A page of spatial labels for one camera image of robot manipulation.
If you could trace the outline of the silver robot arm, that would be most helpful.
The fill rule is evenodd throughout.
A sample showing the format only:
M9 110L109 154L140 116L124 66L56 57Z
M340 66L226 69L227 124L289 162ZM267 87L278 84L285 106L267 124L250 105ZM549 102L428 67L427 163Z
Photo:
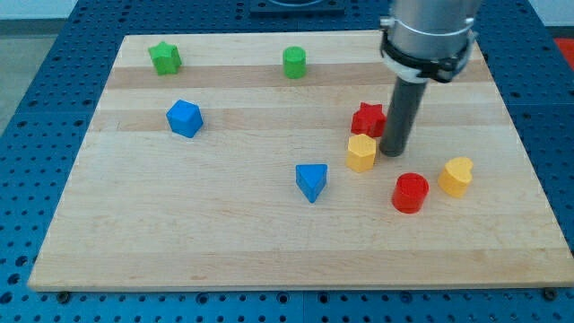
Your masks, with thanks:
M481 0L395 0L380 18L380 55L396 74L379 150L401 155L428 81L449 83L464 70L475 42Z

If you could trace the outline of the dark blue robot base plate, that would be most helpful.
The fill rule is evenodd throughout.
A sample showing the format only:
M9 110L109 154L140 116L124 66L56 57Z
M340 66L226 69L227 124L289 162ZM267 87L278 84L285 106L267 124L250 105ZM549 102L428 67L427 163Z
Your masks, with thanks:
M275 14L344 14L347 0L251 0L249 13L262 17Z

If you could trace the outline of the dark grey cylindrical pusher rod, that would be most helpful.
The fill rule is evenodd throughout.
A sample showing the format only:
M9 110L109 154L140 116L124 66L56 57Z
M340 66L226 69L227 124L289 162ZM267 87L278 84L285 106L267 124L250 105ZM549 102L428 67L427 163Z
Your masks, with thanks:
M426 86L426 82L411 83L396 78L387 122L379 144L379 150L384 155L397 157L404 152Z

